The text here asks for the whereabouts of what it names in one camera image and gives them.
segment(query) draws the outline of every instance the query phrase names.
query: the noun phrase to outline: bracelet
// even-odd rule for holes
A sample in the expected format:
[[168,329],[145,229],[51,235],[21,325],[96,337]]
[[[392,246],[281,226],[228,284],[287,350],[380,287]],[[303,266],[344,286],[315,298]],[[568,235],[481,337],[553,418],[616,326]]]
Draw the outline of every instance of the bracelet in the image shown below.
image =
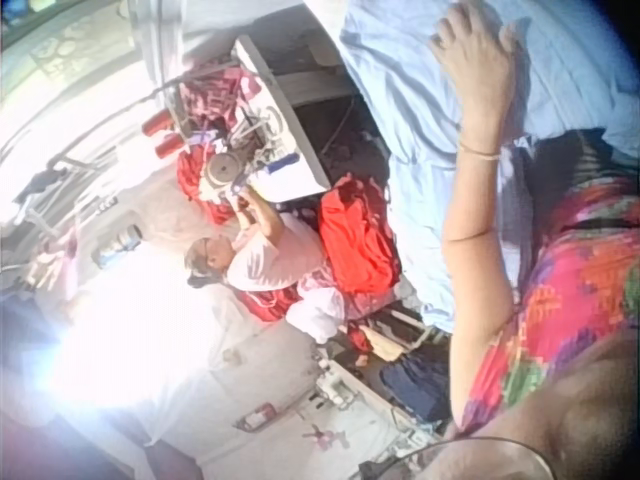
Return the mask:
[[494,154],[478,152],[477,150],[467,147],[462,142],[458,142],[458,150],[464,153],[468,153],[469,155],[473,155],[474,157],[477,157],[480,160],[485,160],[487,162],[497,162],[498,160],[500,160],[500,152]]

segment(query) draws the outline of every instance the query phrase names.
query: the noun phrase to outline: woman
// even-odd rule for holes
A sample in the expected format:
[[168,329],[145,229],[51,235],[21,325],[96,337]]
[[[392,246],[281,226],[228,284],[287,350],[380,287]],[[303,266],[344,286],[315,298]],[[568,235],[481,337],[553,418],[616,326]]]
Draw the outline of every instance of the woman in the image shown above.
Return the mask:
[[585,149],[516,309],[493,222],[519,47],[472,2],[437,31],[430,49],[463,109],[443,244],[457,440],[425,451],[418,478],[602,478],[637,428],[638,171],[594,168]]
[[394,300],[391,289],[383,294],[340,292],[318,234],[293,215],[276,212],[252,188],[231,204],[241,232],[234,241],[220,235],[191,246],[185,257],[191,286],[224,281],[238,290],[259,292],[297,284],[302,301],[289,308],[286,319],[320,344],[345,320],[362,318]]

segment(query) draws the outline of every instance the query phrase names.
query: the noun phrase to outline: light blue fabric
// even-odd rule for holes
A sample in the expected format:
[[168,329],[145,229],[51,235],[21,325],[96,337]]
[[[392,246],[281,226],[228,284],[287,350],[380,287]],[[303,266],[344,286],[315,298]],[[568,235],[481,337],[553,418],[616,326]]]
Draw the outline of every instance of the light blue fabric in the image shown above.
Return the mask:
[[[453,297],[440,254],[451,195],[460,108],[427,42],[449,0],[351,0],[338,49],[391,151],[389,222],[423,318],[452,331]],[[511,138],[551,138],[603,127],[605,140],[640,151],[640,80],[616,35],[581,0],[490,0],[496,28],[516,22],[518,64]],[[518,118],[523,119],[518,128]],[[513,169],[500,168],[500,230],[514,287],[528,269],[531,204]]]

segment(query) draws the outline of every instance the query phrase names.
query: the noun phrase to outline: floral fabric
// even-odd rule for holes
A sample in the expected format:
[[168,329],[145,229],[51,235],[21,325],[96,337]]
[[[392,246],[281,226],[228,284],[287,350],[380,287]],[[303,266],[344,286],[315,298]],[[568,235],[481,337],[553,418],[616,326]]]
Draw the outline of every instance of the floral fabric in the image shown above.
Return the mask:
[[[598,220],[602,228],[580,228]],[[574,189],[552,228],[522,307],[490,347],[467,403],[470,433],[561,372],[598,340],[638,328],[640,199],[630,182],[600,179]]]

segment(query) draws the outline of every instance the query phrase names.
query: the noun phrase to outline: hair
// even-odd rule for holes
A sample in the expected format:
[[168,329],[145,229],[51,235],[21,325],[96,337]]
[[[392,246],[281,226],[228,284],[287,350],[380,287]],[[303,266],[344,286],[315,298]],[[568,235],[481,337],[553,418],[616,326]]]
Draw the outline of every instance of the hair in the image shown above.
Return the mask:
[[202,288],[207,285],[224,282],[224,274],[215,268],[211,268],[207,263],[207,257],[198,252],[196,246],[205,241],[201,238],[193,242],[184,257],[184,266],[190,271],[187,284],[192,288]]

